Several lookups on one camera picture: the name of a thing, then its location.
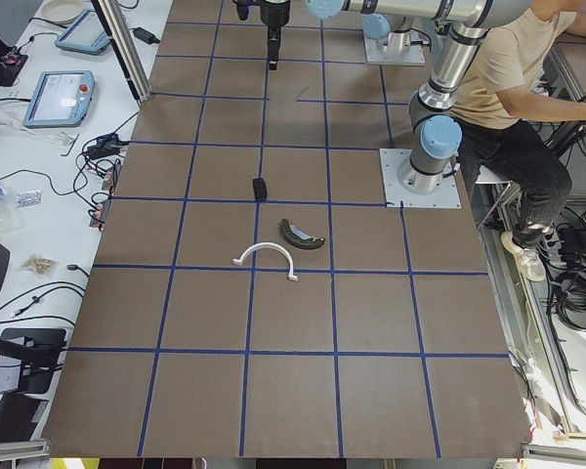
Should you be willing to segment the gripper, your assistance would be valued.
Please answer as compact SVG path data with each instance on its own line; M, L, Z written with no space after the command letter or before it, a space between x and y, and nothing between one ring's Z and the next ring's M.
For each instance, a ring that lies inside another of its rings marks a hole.
M290 18L290 1L264 0L260 5L260 18L266 26L285 26ZM280 49L280 28L268 28L269 70L277 70Z

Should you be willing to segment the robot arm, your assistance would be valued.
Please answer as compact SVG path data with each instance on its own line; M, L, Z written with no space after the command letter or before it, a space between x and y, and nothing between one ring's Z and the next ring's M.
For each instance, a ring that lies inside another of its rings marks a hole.
M362 16L362 31L366 39L374 40L383 53L405 53L411 45L410 31L414 18L373 13Z
M452 26L427 83L416 91L408 111L414 133L409 159L398 169L398 181L409 192L434 192L448 160L457 155L459 125L447 115L455 93L488 31L522 15L529 1L308 1L309 12L326 21L342 12L393 14L449 20Z

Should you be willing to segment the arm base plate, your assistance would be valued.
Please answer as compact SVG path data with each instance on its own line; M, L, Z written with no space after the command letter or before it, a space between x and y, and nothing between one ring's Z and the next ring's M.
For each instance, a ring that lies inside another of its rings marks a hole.
M417 172L410 149L379 149L387 208L460 209L460 196L452 166L446 162L437 175Z
M392 32L383 39L364 36L366 61L369 64L424 66L424 48L421 35L414 31Z

